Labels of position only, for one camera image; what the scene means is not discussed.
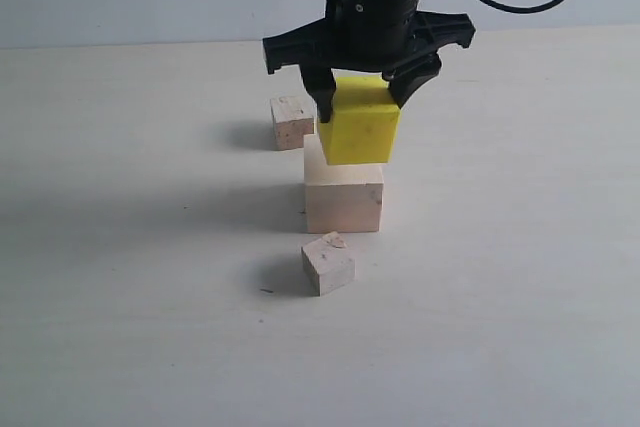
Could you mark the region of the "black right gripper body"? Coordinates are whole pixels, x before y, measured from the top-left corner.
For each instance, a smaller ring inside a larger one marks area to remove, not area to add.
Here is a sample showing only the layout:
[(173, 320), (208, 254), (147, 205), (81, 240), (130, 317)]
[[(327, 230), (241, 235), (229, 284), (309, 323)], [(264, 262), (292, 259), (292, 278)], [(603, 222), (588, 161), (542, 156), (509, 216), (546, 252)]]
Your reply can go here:
[(466, 14), (424, 12), (420, 0), (326, 0), (323, 18), (263, 39), (268, 73), (306, 66), (401, 76), (440, 48), (470, 46)]

